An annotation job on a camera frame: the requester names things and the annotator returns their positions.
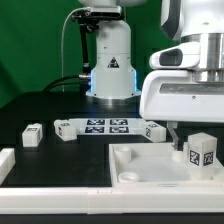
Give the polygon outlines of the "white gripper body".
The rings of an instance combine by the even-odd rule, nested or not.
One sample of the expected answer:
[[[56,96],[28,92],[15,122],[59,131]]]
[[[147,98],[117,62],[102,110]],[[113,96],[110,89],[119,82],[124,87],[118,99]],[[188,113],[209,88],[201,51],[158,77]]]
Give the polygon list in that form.
[[[156,70],[144,80],[145,120],[224,123],[224,84],[196,83],[186,70]]]

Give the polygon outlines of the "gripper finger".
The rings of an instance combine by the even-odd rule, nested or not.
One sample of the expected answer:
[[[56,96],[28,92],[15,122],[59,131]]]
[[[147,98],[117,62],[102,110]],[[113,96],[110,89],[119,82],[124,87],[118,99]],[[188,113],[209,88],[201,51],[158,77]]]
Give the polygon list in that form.
[[[167,129],[173,139],[173,148],[175,150],[178,150],[178,148],[179,148],[179,138],[176,133],[177,127],[178,127],[178,123],[176,121],[168,121],[167,122]]]

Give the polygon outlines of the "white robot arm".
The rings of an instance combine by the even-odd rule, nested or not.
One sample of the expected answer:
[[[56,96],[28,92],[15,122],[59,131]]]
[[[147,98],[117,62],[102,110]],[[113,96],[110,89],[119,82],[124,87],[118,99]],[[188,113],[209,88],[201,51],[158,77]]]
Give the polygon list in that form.
[[[161,0],[160,27],[176,44],[152,40],[141,117],[224,123],[224,0]]]

